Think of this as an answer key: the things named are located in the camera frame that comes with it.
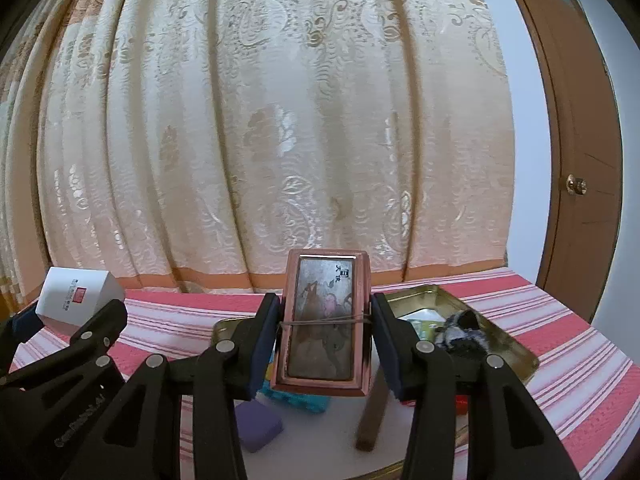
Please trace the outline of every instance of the brown stick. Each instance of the brown stick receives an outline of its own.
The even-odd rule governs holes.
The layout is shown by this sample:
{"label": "brown stick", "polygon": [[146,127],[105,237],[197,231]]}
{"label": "brown stick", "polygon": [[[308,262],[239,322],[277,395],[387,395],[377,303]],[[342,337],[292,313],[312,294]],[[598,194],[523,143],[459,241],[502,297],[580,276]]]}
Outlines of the brown stick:
{"label": "brown stick", "polygon": [[379,367],[356,431],[356,449],[373,451],[376,447],[388,397],[389,388],[386,386],[382,367]]}

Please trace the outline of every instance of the brown wooden door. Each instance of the brown wooden door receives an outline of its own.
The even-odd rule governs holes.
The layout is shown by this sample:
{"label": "brown wooden door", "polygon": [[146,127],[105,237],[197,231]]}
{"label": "brown wooden door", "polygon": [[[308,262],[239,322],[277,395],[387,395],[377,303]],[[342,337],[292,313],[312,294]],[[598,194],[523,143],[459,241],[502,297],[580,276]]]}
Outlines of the brown wooden door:
{"label": "brown wooden door", "polygon": [[[537,285],[590,321],[609,274],[622,208],[618,110],[578,2],[517,1],[540,63],[552,136],[551,206]],[[586,181],[585,195],[567,191],[570,174]]]}

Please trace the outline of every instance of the white box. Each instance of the white box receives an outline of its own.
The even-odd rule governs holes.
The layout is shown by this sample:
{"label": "white box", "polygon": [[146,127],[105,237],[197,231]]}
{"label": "white box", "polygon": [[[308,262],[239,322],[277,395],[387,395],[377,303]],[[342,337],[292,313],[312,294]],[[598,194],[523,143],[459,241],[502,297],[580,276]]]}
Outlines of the white box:
{"label": "white box", "polygon": [[124,301],[124,289],[108,270],[51,267],[36,314],[53,330],[73,335],[111,300]]}

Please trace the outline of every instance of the white wall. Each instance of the white wall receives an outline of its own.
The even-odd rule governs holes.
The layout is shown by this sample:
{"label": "white wall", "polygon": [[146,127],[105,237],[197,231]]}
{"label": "white wall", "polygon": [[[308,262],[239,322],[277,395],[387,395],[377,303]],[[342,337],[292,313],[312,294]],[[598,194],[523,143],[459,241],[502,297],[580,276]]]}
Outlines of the white wall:
{"label": "white wall", "polygon": [[606,0],[580,0],[604,56],[622,131],[622,219],[593,325],[640,364],[640,50]]}
{"label": "white wall", "polygon": [[515,189],[509,266],[535,283],[551,190],[551,135],[536,53],[516,0],[486,0],[507,68],[515,127]]}

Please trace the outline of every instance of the copper-colored box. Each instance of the copper-colored box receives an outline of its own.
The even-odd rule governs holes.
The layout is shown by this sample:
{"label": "copper-colored box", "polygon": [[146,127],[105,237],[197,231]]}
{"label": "copper-colored box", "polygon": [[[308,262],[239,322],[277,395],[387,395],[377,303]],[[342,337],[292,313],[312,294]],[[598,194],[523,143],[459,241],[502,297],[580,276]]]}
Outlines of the copper-colored box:
{"label": "copper-colored box", "polygon": [[[365,251],[291,250],[271,387],[355,397],[369,391],[371,276]],[[335,318],[336,323],[328,320]],[[309,324],[287,324],[289,322]]]}

